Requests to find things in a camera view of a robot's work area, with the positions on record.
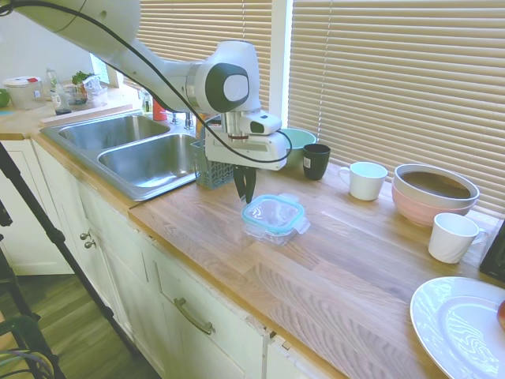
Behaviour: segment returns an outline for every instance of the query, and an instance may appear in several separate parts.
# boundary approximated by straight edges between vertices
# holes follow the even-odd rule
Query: blue container lid
[[[284,235],[299,228],[305,220],[305,210],[288,197],[262,195],[242,209],[242,219],[269,233]]]

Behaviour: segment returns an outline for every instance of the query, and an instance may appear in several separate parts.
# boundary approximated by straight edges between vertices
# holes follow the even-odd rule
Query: stacked bowls
[[[402,215],[427,227],[433,225],[433,219],[439,213],[466,215],[481,194],[470,180],[461,175],[424,164],[396,167],[391,192]]]

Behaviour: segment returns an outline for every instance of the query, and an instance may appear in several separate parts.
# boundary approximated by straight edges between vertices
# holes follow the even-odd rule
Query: black mug
[[[303,148],[303,171],[307,179],[319,180],[323,177],[330,151],[325,144],[307,144]]]

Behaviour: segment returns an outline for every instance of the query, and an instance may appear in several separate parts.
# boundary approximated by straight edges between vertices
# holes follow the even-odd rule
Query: kitchen counter
[[[189,185],[130,209],[141,229],[195,269],[330,377],[445,378],[423,350],[409,305],[423,282],[439,276],[496,281],[478,272],[484,243],[458,265],[427,251],[431,229],[395,211],[391,186],[380,198],[347,194],[330,165],[323,180],[302,170],[259,171],[256,195],[292,193],[311,227],[284,247],[242,231],[233,184]],[[495,219],[469,214],[493,230]]]
[[[69,116],[73,118],[78,117],[74,121],[77,122],[87,118],[100,117],[105,114],[124,112],[140,107],[137,90],[134,88],[127,86],[123,88],[109,88],[107,97],[108,101],[105,107],[77,111],[58,117],[54,114],[52,102],[47,102],[43,107],[30,111],[15,110],[12,103],[10,103],[8,107],[0,108],[0,141],[22,141],[28,138],[31,133],[36,133],[44,126],[41,120],[46,120],[48,125],[62,125]]]

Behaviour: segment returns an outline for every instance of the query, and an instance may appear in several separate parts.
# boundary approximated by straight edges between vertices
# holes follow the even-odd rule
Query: double sink
[[[196,138],[183,127],[155,122],[138,111],[41,133],[135,201],[195,180],[191,144]]]

